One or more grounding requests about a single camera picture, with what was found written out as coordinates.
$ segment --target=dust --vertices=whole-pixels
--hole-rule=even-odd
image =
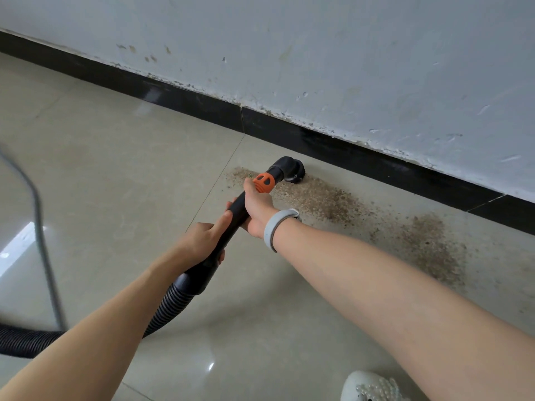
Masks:
[[[406,249],[407,261],[450,287],[465,286],[466,246],[449,241],[444,222],[435,214],[415,216],[401,226],[398,240]]]
[[[237,187],[243,184],[246,177],[257,175],[249,169],[238,167],[231,173],[230,180]],[[317,220],[344,227],[354,226],[363,210],[359,200],[351,193],[311,175],[306,175],[298,184],[279,183],[271,195]]]
[[[246,177],[257,175],[249,169],[235,168],[227,175],[229,188],[241,187]],[[279,183],[272,195],[318,221],[342,226],[347,235],[395,253],[441,283],[455,289],[465,286],[466,246],[448,238],[444,222],[434,213],[405,218],[374,202],[365,204],[311,174],[298,184]]]

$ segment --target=shoe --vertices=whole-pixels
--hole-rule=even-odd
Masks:
[[[347,377],[340,401],[410,401],[401,396],[393,378],[370,371],[354,371]]]

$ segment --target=cable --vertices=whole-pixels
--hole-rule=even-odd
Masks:
[[[34,210],[34,227],[35,227],[35,242],[37,244],[37,250],[41,256],[41,262],[43,263],[44,275],[47,279],[48,292],[50,294],[50,303],[52,310],[54,311],[54,317],[56,323],[62,331],[66,331],[67,322],[65,321],[65,314],[63,312],[62,304],[59,299],[58,288],[56,285],[56,279],[54,278],[54,272],[52,265],[50,264],[50,257],[48,256],[48,249],[46,241],[44,240],[44,228],[43,228],[43,209],[41,204],[41,197],[35,184],[31,181],[24,170],[17,164],[9,154],[6,153],[5,146],[0,144],[0,158],[5,161],[7,166],[13,170],[23,181],[24,184],[30,189],[31,198],[33,201]]]

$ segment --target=white wall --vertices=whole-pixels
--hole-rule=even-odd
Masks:
[[[535,202],[535,0],[0,0],[0,27]]]

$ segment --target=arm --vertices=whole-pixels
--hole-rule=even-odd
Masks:
[[[246,225],[262,238],[276,213],[245,181]],[[367,243],[283,221],[278,253],[381,344],[433,400],[533,399],[535,339]]]
[[[231,219],[226,211],[214,226],[193,225],[139,278],[18,372],[0,399],[111,400],[167,288],[211,253]]]

